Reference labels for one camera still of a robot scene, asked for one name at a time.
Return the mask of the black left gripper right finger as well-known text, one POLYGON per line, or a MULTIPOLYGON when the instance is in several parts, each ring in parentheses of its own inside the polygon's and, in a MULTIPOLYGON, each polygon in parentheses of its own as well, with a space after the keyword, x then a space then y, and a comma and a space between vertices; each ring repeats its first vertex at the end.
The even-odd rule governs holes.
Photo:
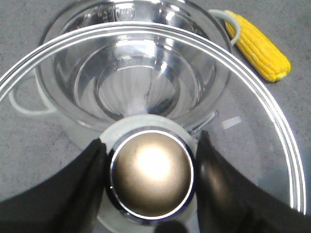
POLYGON ((196 195, 202 233, 309 233, 311 217, 254 185, 202 131, 196 153, 196 195))

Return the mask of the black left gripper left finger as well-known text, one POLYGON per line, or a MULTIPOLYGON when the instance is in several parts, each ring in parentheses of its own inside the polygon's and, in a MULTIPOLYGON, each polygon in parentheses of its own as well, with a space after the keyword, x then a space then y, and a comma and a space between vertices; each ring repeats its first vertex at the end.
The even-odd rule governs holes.
POLYGON ((104 191, 106 145, 93 140, 39 185, 0 203, 2 233, 91 233, 104 191))

